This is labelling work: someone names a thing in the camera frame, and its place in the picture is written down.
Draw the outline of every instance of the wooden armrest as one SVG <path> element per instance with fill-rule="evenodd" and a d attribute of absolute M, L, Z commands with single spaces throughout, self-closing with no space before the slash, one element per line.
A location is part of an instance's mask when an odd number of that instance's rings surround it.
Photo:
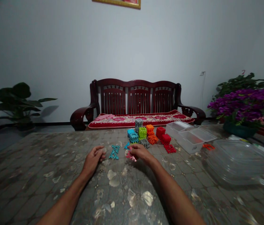
<path fill-rule="evenodd" d="M 178 107 L 181 107 L 182 113 L 186 116 L 191 117 L 193 112 L 197 115 L 194 124 L 201 125 L 206 118 L 206 114 L 200 108 L 194 106 L 184 106 L 183 104 L 178 104 Z"/>
<path fill-rule="evenodd" d="M 95 104 L 90 104 L 89 106 L 79 108 L 73 112 L 70 117 L 70 123 L 75 131 L 83 131 L 86 129 L 86 125 L 83 121 L 84 116 L 89 122 L 93 121 L 93 109 L 95 109 L 95 107 Z"/>

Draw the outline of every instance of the table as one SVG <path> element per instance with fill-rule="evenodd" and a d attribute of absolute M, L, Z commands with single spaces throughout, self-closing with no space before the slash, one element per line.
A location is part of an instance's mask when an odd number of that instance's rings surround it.
<path fill-rule="evenodd" d="M 201 126 L 218 138 L 221 125 Z M 170 224 L 152 171 L 125 158 L 127 129 L 31 133 L 0 152 L 0 224 L 35 224 L 81 172 L 87 153 L 120 145 L 119 160 L 98 166 L 71 224 Z M 191 199 L 207 224 L 264 224 L 264 186 L 230 186 L 209 174 L 206 149 L 188 155 L 175 140 L 167 154 L 160 141 L 148 150 Z"/>

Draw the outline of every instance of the wooden sofa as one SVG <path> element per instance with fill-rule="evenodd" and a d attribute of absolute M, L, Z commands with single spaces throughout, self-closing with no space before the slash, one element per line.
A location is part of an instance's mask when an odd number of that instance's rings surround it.
<path fill-rule="evenodd" d="M 86 129 L 84 116 L 91 122 L 101 112 L 106 114 L 165 113 L 181 107 L 182 113 L 196 114 L 195 124 L 206 118 L 204 111 L 181 103 L 181 84 L 170 81 L 151 83 L 145 80 L 122 81 L 118 79 L 93 80 L 90 84 L 90 105 L 74 111 L 70 123 L 76 131 Z"/>

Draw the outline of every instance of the potted plant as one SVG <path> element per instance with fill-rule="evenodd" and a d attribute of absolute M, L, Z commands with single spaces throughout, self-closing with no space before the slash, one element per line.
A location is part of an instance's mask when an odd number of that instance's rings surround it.
<path fill-rule="evenodd" d="M 18 83 L 13 87 L 0 89 L 0 111 L 8 116 L 0 119 L 8 119 L 15 124 L 20 131 L 34 128 L 31 116 L 40 116 L 42 102 L 56 100 L 57 98 L 42 98 L 38 101 L 27 100 L 31 96 L 30 87 L 26 83 Z"/>
<path fill-rule="evenodd" d="M 235 92 L 242 89 L 262 89 L 264 88 L 264 79 L 253 79 L 254 73 L 250 73 L 245 77 L 244 74 L 239 75 L 236 78 L 229 79 L 228 82 L 220 83 L 217 85 L 219 92 L 212 98 L 212 101 L 216 101 L 218 98 L 224 97 L 226 94 Z"/>
<path fill-rule="evenodd" d="M 264 89 L 226 94 L 208 108 L 217 111 L 217 119 L 225 118 L 224 130 L 239 137 L 252 137 L 259 127 L 264 127 Z"/>

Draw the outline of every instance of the person's left hand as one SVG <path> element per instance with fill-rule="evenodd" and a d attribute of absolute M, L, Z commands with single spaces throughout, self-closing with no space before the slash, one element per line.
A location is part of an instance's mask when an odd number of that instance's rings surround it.
<path fill-rule="evenodd" d="M 81 173 L 85 173 L 87 176 L 92 176 L 97 167 L 98 162 L 102 162 L 106 158 L 106 152 L 103 152 L 104 146 L 94 147 L 90 153 L 86 156 L 84 166 Z"/>

